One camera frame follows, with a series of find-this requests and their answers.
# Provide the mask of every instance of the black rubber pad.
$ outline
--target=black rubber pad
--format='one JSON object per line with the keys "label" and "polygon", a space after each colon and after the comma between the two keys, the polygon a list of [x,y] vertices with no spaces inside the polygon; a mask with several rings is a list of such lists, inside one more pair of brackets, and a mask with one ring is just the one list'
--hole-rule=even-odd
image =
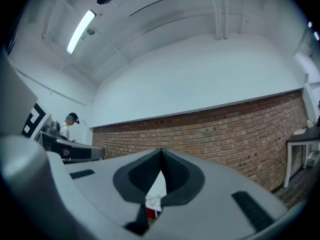
{"label": "black rubber pad", "polygon": [[70,173],[71,178],[74,179],[78,179],[78,178],[82,178],[91,174],[94,174],[95,172],[91,169],[88,170],[81,170],[81,171],[77,171],[77,172],[72,172]]}
{"label": "black rubber pad", "polygon": [[274,222],[247,192],[239,191],[232,194],[232,197],[257,232],[264,230]]}

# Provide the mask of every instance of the desk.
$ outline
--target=desk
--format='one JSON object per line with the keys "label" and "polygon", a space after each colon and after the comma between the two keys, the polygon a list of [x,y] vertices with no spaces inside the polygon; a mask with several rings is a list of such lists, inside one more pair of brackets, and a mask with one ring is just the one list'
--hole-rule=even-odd
{"label": "desk", "polygon": [[320,143],[320,132],[315,127],[306,129],[304,134],[293,135],[286,141],[287,146],[287,161],[286,171],[283,187],[288,187],[290,172],[291,172],[291,160],[292,160],[292,146],[303,145],[303,169],[307,165],[307,146],[310,144]]}

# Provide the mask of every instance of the white table leg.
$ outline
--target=white table leg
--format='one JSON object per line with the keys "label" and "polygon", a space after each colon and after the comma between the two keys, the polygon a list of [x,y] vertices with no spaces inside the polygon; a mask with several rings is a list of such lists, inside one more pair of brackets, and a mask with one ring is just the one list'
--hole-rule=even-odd
{"label": "white table leg", "polygon": [[307,150],[308,150],[308,145],[303,145],[303,169],[306,169],[307,166]]}
{"label": "white table leg", "polygon": [[292,158],[292,146],[290,143],[287,143],[287,158],[286,158],[286,171],[285,171],[285,178],[284,178],[284,188],[288,187],[289,179],[290,179],[290,172],[291,172],[291,158]]}

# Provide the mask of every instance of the wooden floor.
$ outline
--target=wooden floor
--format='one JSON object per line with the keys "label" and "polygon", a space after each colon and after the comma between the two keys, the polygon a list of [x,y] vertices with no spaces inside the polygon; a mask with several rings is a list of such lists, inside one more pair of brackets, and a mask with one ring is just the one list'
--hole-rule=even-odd
{"label": "wooden floor", "polygon": [[289,182],[288,187],[281,188],[275,193],[275,196],[289,209],[300,201],[307,199],[317,177],[320,176],[319,168],[320,162],[315,167],[307,166],[306,169],[300,170]]}

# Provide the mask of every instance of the brick wall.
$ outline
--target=brick wall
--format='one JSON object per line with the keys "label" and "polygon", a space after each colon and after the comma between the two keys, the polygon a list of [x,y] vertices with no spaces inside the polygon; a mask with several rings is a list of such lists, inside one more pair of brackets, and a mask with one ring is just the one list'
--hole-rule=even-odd
{"label": "brick wall", "polygon": [[[137,122],[98,127],[92,145],[105,149],[105,159],[166,147],[237,169],[268,190],[284,182],[286,139],[307,123],[300,91]],[[293,174],[302,165],[294,147]]]}

